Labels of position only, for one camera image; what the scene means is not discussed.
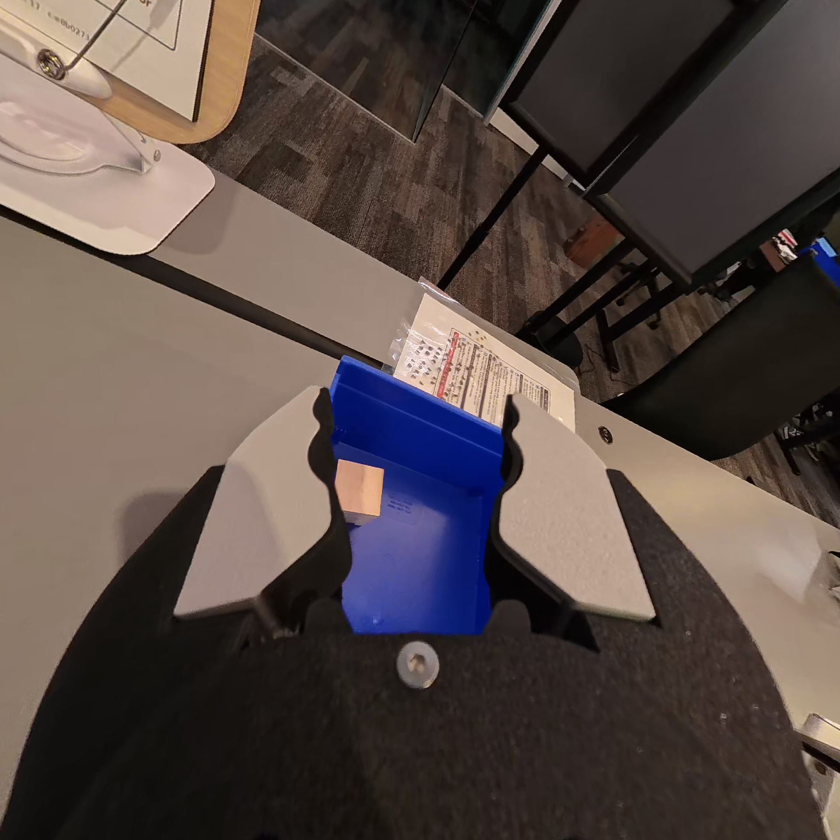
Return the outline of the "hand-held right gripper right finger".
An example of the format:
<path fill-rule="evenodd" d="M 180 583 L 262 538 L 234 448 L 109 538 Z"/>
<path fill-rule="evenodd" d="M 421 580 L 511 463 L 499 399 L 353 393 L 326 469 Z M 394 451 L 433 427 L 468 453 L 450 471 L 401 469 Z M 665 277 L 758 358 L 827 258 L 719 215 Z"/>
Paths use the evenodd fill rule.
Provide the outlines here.
<path fill-rule="evenodd" d="M 594 450 L 527 397 L 507 397 L 502 487 L 490 514 L 489 625 L 508 620 L 554 637 L 583 633 L 588 615 L 656 618 L 613 478 Z"/>

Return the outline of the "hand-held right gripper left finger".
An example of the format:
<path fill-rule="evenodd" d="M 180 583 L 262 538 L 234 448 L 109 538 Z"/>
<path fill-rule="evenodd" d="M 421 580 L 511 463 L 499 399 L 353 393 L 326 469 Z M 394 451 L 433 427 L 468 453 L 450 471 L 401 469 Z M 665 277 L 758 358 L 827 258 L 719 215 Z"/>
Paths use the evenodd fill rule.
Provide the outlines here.
<path fill-rule="evenodd" d="M 352 568 L 334 478 L 329 390 L 311 385 L 228 457 L 174 616 L 253 610 L 276 634 L 301 634 L 310 607 L 339 600 Z"/>

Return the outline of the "wooden cube with blue tape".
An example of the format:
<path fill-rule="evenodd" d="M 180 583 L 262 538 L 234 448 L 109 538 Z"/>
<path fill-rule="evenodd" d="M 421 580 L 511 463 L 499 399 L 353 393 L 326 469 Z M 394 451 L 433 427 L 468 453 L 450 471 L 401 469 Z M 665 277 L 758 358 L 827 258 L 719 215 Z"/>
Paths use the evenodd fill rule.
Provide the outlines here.
<path fill-rule="evenodd" d="M 334 486 L 344 520 L 363 526 L 380 517 L 383 485 L 383 468 L 339 459 Z"/>

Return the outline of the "blue plastic bin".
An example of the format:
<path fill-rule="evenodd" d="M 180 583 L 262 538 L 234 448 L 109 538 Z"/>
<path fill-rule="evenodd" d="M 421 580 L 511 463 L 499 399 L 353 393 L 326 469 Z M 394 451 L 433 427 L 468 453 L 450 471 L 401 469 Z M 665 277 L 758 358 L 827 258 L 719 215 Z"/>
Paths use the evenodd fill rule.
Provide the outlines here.
<path fill-rule="evenodd" d="M 349 356 L 329 392 L 336 459 L 383 470 L 379 517 L 350 529 L 342 604 L 353 630 L 478 634 L 501 430 Z"/>

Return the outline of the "instruction sheet in plastic bag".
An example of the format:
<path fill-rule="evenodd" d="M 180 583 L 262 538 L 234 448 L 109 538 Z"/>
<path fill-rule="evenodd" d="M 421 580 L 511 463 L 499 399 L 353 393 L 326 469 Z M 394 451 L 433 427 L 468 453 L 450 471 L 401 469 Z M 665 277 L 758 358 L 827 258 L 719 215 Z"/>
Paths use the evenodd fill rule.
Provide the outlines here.
<path fill-rule="evenodd" d="M 384 371 L 500 427 L 520 393 L 571 431 L 580 392 L 570 367 L 479 318 L 425 280 L 414 314 L 397 324 Z"/>

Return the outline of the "black chair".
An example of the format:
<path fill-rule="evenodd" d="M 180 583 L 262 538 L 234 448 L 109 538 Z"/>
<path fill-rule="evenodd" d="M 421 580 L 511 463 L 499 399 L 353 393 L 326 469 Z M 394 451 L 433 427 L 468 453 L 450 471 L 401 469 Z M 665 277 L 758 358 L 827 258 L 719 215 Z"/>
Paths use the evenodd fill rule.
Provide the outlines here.
<path fill-rule="evenodd" d="M 811 257 L 799 257 L 660 371 L 602 405 L 720 460 L 838 386 L 839 288 Z"/>

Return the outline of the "brown box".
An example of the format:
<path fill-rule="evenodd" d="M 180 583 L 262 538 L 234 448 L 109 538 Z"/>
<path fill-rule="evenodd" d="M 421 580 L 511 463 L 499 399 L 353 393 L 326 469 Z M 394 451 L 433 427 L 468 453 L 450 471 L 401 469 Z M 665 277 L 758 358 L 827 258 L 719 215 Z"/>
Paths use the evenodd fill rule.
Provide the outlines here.
<path fill-rule="evenodd" d="M 603 215 L 594 213 L 565 241 L 563 252 L 571 262 L 588 270 L 623 239 L 623 234 Z"/>

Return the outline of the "grey metal clamp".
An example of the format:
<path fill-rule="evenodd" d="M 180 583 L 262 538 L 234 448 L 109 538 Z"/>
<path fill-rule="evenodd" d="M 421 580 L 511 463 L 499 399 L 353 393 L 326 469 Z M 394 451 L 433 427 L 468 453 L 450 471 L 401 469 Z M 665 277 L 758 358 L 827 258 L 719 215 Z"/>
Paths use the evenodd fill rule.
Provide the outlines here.
<path fill-rule="evenodd" d="M 796 734 L 826 838 L 838 839 L 839 724 L 810 712 Z"/>

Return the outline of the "white stand with flat base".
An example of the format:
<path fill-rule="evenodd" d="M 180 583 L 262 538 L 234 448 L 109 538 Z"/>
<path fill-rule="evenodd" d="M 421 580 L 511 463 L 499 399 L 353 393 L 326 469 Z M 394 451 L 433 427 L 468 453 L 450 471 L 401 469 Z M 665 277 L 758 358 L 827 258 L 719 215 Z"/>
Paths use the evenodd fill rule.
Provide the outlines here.
<path fill-rule="evenodd" d="M 2 205 L 119 256 L 155 249 L 215 187 L 174 145 L 2 58 Z"/>

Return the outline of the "blue crate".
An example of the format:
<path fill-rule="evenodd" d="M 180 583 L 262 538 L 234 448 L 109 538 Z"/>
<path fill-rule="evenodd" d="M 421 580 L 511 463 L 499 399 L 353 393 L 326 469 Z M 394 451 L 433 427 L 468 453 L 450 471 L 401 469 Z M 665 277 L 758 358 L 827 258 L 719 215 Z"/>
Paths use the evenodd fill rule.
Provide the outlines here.
<path fill-rule="evenodd" d="M 797 256 L 811 257 L 832 283 L 839 288 L 839 256 L 825 237 L 819 237 L 810 245 L 799 250 Z"/>

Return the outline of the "wood-framed white board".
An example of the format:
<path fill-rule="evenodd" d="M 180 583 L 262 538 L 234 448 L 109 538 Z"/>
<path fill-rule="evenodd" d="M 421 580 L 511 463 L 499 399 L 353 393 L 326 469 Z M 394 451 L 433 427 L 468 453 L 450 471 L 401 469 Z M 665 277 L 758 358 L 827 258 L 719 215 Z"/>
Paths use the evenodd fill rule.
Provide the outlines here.
<path fill-rule="evenodd" d="M 245 85 L 257 1 L 2 1 L 2 114 L 208 140 Z"/>

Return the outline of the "dark glass partition panel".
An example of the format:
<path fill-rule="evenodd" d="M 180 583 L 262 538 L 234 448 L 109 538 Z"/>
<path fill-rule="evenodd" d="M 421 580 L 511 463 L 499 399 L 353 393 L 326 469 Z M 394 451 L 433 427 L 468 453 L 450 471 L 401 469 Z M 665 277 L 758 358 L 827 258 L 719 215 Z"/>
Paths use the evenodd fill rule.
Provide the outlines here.
<path fill-rule="evenodd" d="M 264 1 L 256 34 L 416 140 L 441 88 L 482 117 L 544 1 Z"/>

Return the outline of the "grey desk with black frame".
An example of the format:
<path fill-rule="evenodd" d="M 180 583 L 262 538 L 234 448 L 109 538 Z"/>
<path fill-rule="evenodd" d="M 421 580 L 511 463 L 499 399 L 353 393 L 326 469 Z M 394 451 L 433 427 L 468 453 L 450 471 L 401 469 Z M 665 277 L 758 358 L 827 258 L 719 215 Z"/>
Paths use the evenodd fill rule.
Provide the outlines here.
<path fill-rule="evenodd" d="M 586 193 L 608 193 L 783 6 L 562 2 L 500 102 L 537 148 L 438 287 L 449 286 L 547 157 Z"/>
<path fill-rule="evenodd" d="M 624 239 L 517 337 L 559 359 L 560 312 L 632 249 L 669 278 L 655 302 L 698 288 L 838 193 L 839 4 L 790 1 L 607 193 L 587 201 Z"/>

